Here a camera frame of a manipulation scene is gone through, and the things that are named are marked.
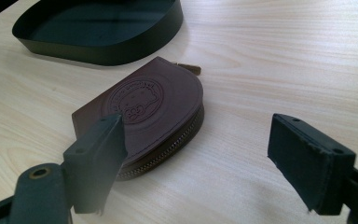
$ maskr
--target wooden table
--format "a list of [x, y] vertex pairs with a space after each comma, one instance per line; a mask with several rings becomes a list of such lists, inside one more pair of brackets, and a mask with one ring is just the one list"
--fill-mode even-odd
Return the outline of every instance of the wooden table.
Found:
[[273, 113], [298, 117], [357, 153], [358, 1], [182, 1], [184, 24], [121, 66], [29, 52], [11, 33], [35, 0], [0, 14], [0, 200], [18, 176], [62, 162], [71, 114], [156, 56], [202, 67], [205, 121], [158, 169], [116, 182], [103, 216], [77, 223], [345, 223], [308, 212], [267, 158]]

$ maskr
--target leather pouch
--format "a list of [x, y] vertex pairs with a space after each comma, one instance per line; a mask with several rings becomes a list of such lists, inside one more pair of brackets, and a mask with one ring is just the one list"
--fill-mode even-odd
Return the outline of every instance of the leather pouch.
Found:
[[123, 115], [128, 157], [117, 180], [142, 175], [172, 156], [199, 131], [203, 89], [190, 71], [155, 58], [73, 115], [76, 137], [98, 119]]

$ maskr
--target metal zipper teeth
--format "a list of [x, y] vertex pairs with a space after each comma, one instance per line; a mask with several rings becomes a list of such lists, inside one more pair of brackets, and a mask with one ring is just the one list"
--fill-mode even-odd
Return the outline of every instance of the metal zipper teeth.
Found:
[[194, 131], [194, 128], [196, 126], [197, 121], [199, 121], [200, 113], [201, 113], [201, 109], [198, 112], [196, 118], [193, 120], [193, 122], [191, 122], [190, 127], [188, 127], [185, 130], [185, 132], [182, 133], [182, 135], [180, 135], [180, 137], [174, 143], [172, 143], [165, 151], [163, 151], [161, 154], [159, 154], [155, 159], [153, 159], [152, 161], [148, 162], [147, 164], [145, 164], [145, 165], [143, 165], [143, 166], [141, 166], [139, 168], [136, 168], [135, 170], [128, 171], [127, 173], [124, 173], [124, 174], [120, 174], [118, 177], [119, 178], [129, 178], [129, 177], [131, 177], [133, 175], [138, 175], [138, 174], [140, 174], [142, 172], [146, 172], [147, 170], [149, 170], [150, 168], [153, 168], [156, 164], [160, 163], [165, 158], [170, 156], [192, 134], [192, 132]]

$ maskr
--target light wood grain surface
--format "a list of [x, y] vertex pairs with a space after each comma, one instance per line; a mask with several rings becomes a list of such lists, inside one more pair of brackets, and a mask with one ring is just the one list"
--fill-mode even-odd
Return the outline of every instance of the light wood grain surface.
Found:
[[161, 56], [202, 67], [200, 132], [158, 169], [116, 182], [103, 216], [75, 223], [345, 223], [345, 207], [309, 213], [267, 147], [283, 113], [351, 148], [358, 168], [358, 1], [183, 0], [169, 44], [108, 67], [29, 52], [11, 28], [35, 2], [0, 14], [0, 200], [26, 169], [62, 162], [74, 111]]

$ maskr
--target zipper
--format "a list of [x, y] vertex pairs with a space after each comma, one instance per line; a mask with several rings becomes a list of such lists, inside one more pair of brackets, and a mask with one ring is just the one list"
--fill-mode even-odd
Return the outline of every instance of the zipper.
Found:
[[203, 121], [203, 106], [201, 106], [201, 108], [197, 112], [197, 115], [191, 122], [190, 126], [179, 136], [179, 138], [176, 139], [176, 141], [174, 141], [169, 147], [167, 147], [167, 149], [165, 149], [161, 154], [156, 156], [155, 159], [148, 162], [147, 164], [142, 165], [126, 173], [118, 174], [117, 180], [131, 179], [137, 175], [146, 173], [148, 170], [162, 163], [165, 159], [168, 159], [168, 157], [170, 157], [173, 154], [173, 152], [175, 152], [177, 149], [181, 148], [183, 145], [188, 143], [188, 140], [190, 140], [192, 137], [195, 136], [197, 130], [200, 128], [200, 125], [202, 124], [202, 121]]

